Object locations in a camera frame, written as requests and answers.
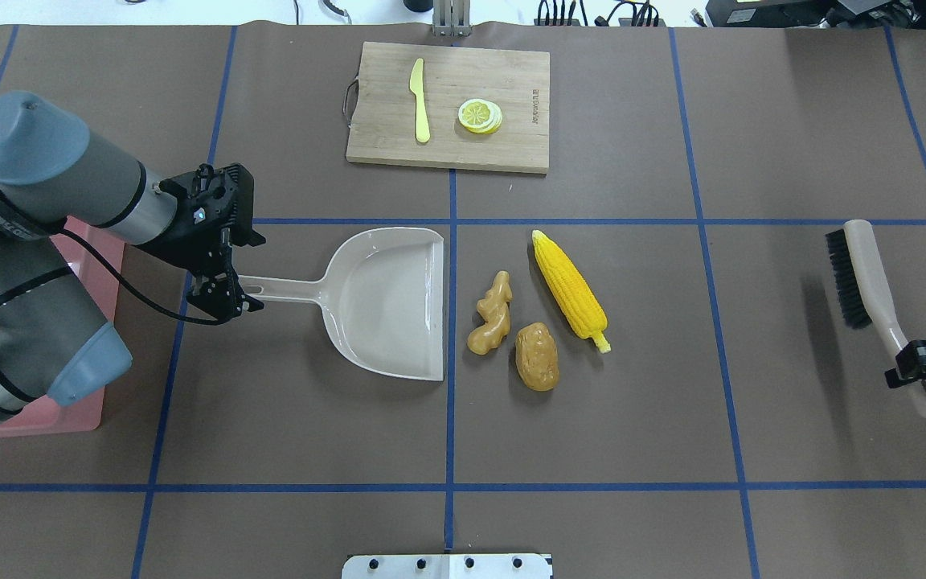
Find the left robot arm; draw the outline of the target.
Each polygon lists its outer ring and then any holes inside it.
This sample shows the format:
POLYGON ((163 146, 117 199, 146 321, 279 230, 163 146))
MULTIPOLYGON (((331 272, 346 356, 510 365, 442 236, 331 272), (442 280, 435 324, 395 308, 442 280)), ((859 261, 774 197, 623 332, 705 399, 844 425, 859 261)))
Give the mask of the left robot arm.
POLYGON ((70 406, 124 375, 133 358, 52 238, 80 220, 187 271, 190 318, 220 326, 262 301, 241 286, 235 247, 256 247, 254 182, 238 164, 156 175, 40 95, 0 95, 0 424, 41 398, 70 406))

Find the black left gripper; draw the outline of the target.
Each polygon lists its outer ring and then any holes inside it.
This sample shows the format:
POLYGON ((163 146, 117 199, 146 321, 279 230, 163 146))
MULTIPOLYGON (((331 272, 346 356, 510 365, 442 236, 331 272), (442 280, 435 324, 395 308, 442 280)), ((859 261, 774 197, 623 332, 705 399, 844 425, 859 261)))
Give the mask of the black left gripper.
POLYGON ((225 167, 204 162, 159 183, 159 190, 177 201, 174 218, 159 235, 159 259, 194 274, 185 301, 209 315, 209 325, 264 309, 243 290, 238 275, 224 273, 232 264, 227 246, 267 242, 254 231, 254 188, 252 173, 239 162, 225 167))

